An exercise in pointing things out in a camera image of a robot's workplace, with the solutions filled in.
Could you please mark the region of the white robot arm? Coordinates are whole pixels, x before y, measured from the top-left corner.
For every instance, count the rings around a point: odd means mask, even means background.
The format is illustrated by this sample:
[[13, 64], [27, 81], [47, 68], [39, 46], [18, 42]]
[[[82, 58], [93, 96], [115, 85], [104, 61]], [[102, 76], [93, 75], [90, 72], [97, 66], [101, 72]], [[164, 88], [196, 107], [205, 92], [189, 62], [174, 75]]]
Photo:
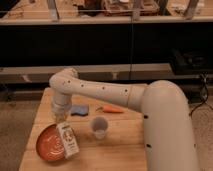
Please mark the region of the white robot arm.
[[158, 80], [149, 85], [82, 80], [73, 68], [51, 76], [52, 112], [63, 115], [74, 94], [123, 106], [143, 115], [147, 171], [200, 171], [188, 100], [179, 86]]

